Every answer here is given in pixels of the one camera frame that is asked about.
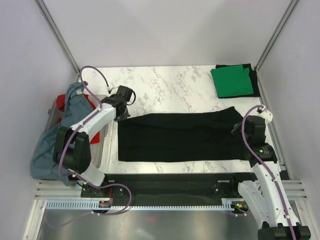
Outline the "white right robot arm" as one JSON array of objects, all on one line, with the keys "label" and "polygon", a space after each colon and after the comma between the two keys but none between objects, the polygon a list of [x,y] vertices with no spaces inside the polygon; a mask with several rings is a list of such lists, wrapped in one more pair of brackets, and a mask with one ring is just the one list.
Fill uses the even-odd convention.
[{"label": "white right robot arm", "polygon": [[266,121],[260,116],[247,116],[234,126],[233,133],[244,139],[244,156],[257,177],[236,179],[229,184],[235,197],[242,197],[258,226],[260,240],[309,240],[311,231],[303,226],[286,195],[281,169],[273,147],[266,143]]}]

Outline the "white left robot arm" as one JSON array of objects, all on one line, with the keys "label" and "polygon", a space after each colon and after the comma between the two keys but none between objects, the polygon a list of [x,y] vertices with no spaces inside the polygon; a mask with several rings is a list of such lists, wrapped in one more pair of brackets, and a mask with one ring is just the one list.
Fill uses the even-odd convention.
[{"label": "white left robot arm", "polygon": [[128,102],[125,97],[105,97],[102,103],[84,119],[76,124],[58,129],[53,152],[53,161],[58,165],[58,173],[62,168],[78,176],[92,186],[92,191],[99,197],[106,196],[110,185],[104,181],[106,175],[92,164],[90,142],[92,138],[110,122],[127,119]]}]

